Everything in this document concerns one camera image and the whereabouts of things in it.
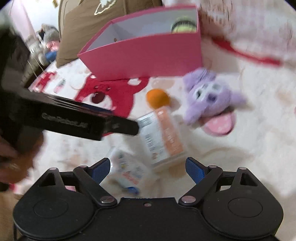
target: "brown cushion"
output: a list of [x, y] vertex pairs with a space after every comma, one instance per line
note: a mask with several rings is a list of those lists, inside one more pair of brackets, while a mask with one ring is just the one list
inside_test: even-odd
[[[98, 8], [101, 2], [107, 5]], [[79, 51], [110, 20], [161, 5], [161, 0], [84, 0], [65, 17], [57, 67], [77, 59]]]

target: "open box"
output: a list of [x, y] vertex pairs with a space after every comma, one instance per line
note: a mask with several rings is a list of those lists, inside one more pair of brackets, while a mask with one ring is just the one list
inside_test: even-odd
[[[196, 21], [194, 33], [171, 33], [179, 18]], [[201, 67], [196, 6], [157, 7], [107, 23], [78, 57], [100, 81], [183, 76]]]

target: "pink tongue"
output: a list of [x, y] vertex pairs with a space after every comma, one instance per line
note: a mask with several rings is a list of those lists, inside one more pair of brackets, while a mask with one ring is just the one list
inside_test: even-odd
[[214, 136], [224, 136], [233, 130], [235, 114], [233, 112], [222, 113], [217, 116], [203, 118], [202, 122], [206, 133]]

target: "red bear print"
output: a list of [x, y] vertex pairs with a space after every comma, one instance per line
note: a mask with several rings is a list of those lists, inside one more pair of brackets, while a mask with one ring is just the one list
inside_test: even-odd
[[56, 72], [44, 72], [42, 73], [38, 79], [37, 79], [37, 84], [33, 88], [33, 91], [35, 92], [43, 92], [44, 88], [46, 87], [47, 83], [51, 81], [55, 76]]
[[133, 95], [147, 86], [149, 78], [139, 78], [139, 81], [141, 82], [138, 85], [130, 85], [129, 79], [98, 81], [93, 74], [90, 74], [74, 100], [82, 102], [93, 94], [92, 102], [98, 104], [107, 95], [112, 100], [113, 114], [127, 118], [133, 108]]

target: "blue cloth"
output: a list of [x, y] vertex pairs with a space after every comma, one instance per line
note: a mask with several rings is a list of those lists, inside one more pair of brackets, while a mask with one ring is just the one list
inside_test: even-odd
[[55, 61], [56, 57], [57, 57], [57, 51], [52, 51], [45, 54], [45, 58], [47, 59], [48, 62]]

